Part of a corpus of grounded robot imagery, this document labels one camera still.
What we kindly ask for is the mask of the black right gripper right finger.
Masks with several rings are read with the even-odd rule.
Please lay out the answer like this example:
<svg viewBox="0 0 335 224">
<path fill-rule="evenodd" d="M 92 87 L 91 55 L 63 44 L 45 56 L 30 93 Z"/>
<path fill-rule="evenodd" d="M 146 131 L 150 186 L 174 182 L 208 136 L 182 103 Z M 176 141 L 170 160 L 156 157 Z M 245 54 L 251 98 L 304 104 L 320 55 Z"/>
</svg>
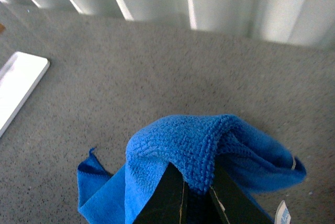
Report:
<svg viewBox="0 0 335 224">
<path fill-rule="evenodd" d="M 240 189 L 220 165 L 215 166 L 209 195 L 209 220 L 212 223 L 273 223 L 273 219 Z"/>
</svg>

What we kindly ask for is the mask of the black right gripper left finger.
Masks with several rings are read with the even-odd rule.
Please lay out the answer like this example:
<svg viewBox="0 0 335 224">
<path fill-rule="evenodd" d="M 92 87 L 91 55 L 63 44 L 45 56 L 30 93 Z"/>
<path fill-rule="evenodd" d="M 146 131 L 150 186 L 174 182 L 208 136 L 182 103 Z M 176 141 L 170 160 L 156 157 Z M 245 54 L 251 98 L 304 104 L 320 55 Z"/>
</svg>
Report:
<svg viewBox="0 0 335 224">
<path fill-rule="evenodd" d="M 181 172 L 170 163 L 135 223 L 187 223 L 188 191 Z"/>
</svg>

